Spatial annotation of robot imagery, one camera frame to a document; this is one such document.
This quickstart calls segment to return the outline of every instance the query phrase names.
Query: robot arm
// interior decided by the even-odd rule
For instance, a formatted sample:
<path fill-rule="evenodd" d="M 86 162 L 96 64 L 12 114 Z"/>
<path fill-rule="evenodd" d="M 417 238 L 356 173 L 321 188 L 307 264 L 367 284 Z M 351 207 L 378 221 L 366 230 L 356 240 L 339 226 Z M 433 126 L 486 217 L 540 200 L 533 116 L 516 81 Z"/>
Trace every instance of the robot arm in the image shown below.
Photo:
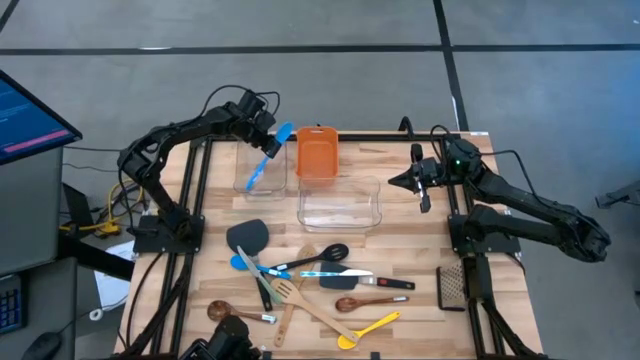
<path fill-rule="evenodd" d="M 233 135 L 273 158 L 281 144 L 267 133 L 275 119 L 263 110 L 264 105 L 256 93 L 246 91 L 238 104 L 227 102 L 195 119 L 155 127 L 122 150 L 118 169 L 144 188 L 155 201 L 161 223 L 174 240 L 184 241 L 191 234 L 191 222 L 187 209 L 178 206 L 160 184 L 160 172 L 166 165 L 169 152 L 178 144 L 203 136 Z"/>
<path fill-rule="evenodd" d="M 482 154 L 469 141 L 453 139 L 441 162 L 422 158 L 419 144 L 411 147 L 409 170 L 389 180 L 389 184 L 420 193 L 421 211 L 430 208 L 427 189 L 464 185 L 472 198 L 487 204 L 504 204 L 545 223 L 498 214 L 484 205 L 474 205 L 463 225 L 465 235 L 482 241 L 490 233 L 508 235 L 553 245 L 566 255 L 584 262 L 603 261 L 611 244 L 607 233 L 590 217 L 570 205 L 559 204 L 510 185 L 481 160 Z"/>

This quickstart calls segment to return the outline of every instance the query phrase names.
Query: wooden tabletop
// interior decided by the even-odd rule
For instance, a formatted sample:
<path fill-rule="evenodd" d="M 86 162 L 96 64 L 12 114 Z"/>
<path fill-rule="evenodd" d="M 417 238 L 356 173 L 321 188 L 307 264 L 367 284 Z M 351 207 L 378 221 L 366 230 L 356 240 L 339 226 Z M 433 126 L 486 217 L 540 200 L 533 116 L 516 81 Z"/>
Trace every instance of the wooden tabletop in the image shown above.
<path fill-rule="evenodd" d="M 462 133 L 482 152 L 491 152 L 491 142 L 486 134 Z M 298 179 L 295 175 L 296 144 L 288 146 L 288 183 L 285 198 L 280 201 L 247 201 L 234 191 L 237 143 L 214 143 L 209 167 L 208 183 L 204 199 L 203 215 L 206 232 L 202 250 L 195 257 L 193 276 L 189 288 L 189 300 L 185 315 L 184 332 L 180 351 L 184 351 L 197 338 L 208 340 L 216 323 L 207 317 L 207 306 L 214 300 L 225 300 L 240 311 L 263 312 L 255 279 L 248 272 L 231 268 L 229 259 L 233 252 L 226 243 L 226 230 L 238 223 L 262 219 L 269 228 L 270 239 L 260 253 L 260 262 L 271 266 L 295 259 L 300 247 L 312 244 L 322 251 L 333 243 L 344 243 L 350 248 L 343 260 L 346 266 L 373 271 L 377 276 L 392 277 L 416 283 L 415 291 L 393 290 L 358 285 L 353 291 L 320 288 L 317 279 L 307 279 L 301 288 L 303 296 L 321 307 L 349 329 L 360 330 L 385 315 L 400 311 L 395 322 L 363 337 L 353 350 L 340 350 L 338 334 L 302 309 L 296 309 L 286 334 L 284 345 L 273 345 L 277 324 L 269 325 L 246 319 L 250 339 L 262 350 L 272 351 L 280 358 L 369 358 L 377 351 L 382 358 L 475 358 L 475 350 L 467 312 L 445 312 L 437 305 L 436 275 L 438 266 L 459 261 L 451 250 L 446 216 L 449 203 L 446 190 L 429 190 L 432 208 L 421 214 L 416 195 L 387 184 L 387 180 L 409 167 L 408 142 L 342 142 L 340 143 L 340 176 L 374 176 L 380 181 L 379 201 L 382 222 L 366 233 L 311 233 L 298 222 Z M 430 143 L 423 143 L 424 156 L 434 156 Z M 187 157 L 187 145 L 178 146 L 170 154 L 162 172 L 162 183 L 169 194 L 178 198 Z M 196 160 L 200 164 L 201 153 Z M 487 165 L 496 171 L 495 159 L 484 156 Z M 191 198 L 194 202 L 197 174 L 194 171 Z M 143 272 L 154 254 L 142 255 L 136 262 L 130 287 L 130 295 L 121 323 L 124 334 L 127 315 L 133 293 Z M 537 352 L 542 351 L 533 316 L 527 286 L 522 270 L 507 256 L 489 255 L 496 304 L 513 330 L 524 343 Z M 160 288 L 165 272 L 164 255 L 145 282 L 136 305 L 132 321 L 132 338 L 142 331 L 158 306 Z M 362 307 L 350 313 L 339 313 L 334 303 L 345 295 L 357 297 L 386 297 L 408 295 L 407 303 Z M 284 306 L 277 305 L 272 314 L 280 317 Z M 163 351 L 169 348 L 173 328 L 175 306 L 164 330 Z M 490 334 L 484 311 L 483 328 L 487 351 L 492 351 Z M 121 351 L 118 342 L 116 351 Z"/>

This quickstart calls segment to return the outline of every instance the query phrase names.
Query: computer screen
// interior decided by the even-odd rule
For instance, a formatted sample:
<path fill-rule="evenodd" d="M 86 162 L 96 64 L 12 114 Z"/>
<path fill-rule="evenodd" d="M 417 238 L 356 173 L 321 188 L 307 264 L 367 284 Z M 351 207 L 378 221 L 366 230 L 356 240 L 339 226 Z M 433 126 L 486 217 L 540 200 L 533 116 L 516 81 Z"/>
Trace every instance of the computer screen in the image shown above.
<path fill-rule="evenodd" d="M 0 165 L 81 138 L 78 130 L 0 71 Z"/>

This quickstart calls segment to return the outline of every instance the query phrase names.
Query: orange plastic bin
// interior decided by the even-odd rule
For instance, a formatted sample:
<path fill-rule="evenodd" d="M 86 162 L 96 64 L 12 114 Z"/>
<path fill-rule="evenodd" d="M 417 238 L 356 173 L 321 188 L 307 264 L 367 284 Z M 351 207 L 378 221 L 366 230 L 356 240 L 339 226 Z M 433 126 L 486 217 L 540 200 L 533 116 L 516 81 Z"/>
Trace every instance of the orange plastic bin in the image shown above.
<path fill-rule="evenodd" d="M 328 179 L 338 175 L 338 132 L 325 126 L 298 129 L 298 167 L 301 178 Z"/>

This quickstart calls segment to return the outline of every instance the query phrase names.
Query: slotted spatula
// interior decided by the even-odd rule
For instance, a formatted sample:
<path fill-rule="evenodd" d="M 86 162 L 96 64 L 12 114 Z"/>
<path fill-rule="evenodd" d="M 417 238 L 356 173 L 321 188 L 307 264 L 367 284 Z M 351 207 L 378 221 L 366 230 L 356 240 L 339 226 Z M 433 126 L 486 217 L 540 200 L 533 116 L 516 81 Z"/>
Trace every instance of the slotted spatula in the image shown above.
<path fill-rule="evenodd" d="M 273 281 L 271 281 L 271 286 L 275 289 L 278 295 L 280 295 L 282 301 L 285 304 L 293 304 L 303 308 L 309 314 L 317 317 L 318 319 L 320 319 L 320 321 L 329 325 L 335 331 L 339 332 L 341 335 L 355 343 L 357 343 L 360 339 L 353 331 L 347 329 L 344 325 L 340 324 L 331 316 L 329 316 L 329 314 L 325 313 L 315 305 L 305 300 L 298 289 L 296 289 L 295 285 L 291 283 L 291 281 L 274 279 Z"/>

